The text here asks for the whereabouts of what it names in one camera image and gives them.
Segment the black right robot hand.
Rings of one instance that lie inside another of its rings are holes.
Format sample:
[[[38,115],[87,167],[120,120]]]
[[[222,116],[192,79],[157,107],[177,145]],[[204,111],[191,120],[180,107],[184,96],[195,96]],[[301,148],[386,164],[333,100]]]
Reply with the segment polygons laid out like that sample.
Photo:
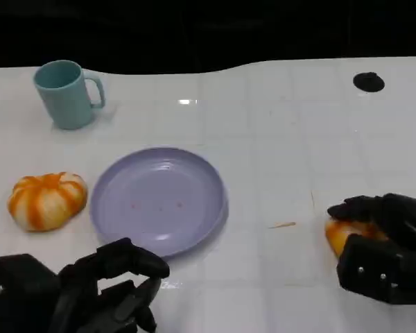
[[[327,214],[340,286],[391,305],[416,305],[416,198],[355,196]]]

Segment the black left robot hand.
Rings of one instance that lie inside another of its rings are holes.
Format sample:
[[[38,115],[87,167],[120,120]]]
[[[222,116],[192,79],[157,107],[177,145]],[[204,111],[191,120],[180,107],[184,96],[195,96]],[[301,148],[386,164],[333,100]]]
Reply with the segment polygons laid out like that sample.
[[[0,257],[0,332],[155,332],[150,309],[169,265],[128,238],[54,273],[29,254]]]

